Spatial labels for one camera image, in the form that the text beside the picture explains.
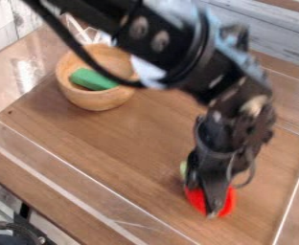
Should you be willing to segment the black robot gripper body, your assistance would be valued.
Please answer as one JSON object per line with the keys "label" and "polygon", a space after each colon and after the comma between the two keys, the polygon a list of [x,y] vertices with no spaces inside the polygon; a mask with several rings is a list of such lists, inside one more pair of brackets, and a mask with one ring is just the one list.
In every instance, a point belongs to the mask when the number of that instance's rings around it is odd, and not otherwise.
{"label": "black robot gripper body", "polygon": [[246,82],[192,96],[207,106],[194,129],[198,180],[206,172],[220,172],[232,185],[236,175],[255,172],[257,154],[274,135],[271,86]]}

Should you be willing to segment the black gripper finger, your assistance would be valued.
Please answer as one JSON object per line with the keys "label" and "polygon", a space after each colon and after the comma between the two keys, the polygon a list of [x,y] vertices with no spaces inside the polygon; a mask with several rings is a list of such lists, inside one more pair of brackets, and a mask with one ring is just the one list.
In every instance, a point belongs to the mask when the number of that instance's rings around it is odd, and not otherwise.
{"label": "black gripper finger", "polygon": [[196,159],[195,152],[192,151],[188,155],[187,170],[186,170],[186,186],[188,189],[198,188],[196,167],[198,167],[198,159]]}
{"label": "black gripper finger", "polygon": [[199,186],[203,190],[204,213],[208,218],[224,217],[234,208],[234,191],[220,172],[206,172],[200,176]]}

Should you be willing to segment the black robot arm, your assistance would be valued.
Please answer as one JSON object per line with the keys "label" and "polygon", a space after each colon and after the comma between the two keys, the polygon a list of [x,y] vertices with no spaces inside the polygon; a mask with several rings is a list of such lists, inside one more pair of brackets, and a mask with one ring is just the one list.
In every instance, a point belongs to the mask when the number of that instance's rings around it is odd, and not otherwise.
{"label": "black robot arm", "polygon": [[204,105],[195,120],[195,147],[183,163],[184,192],[207,217],[231,213],[240,173],[254,174],[255,157],[274,136],[273,87],[250,53],[250,30],[223,24],[194,0],[22,0],[79,58],[101,75],[100,62],[77,43],[51,8],[107,33],[121,51],[162,72],[133,88],[179,89]]}

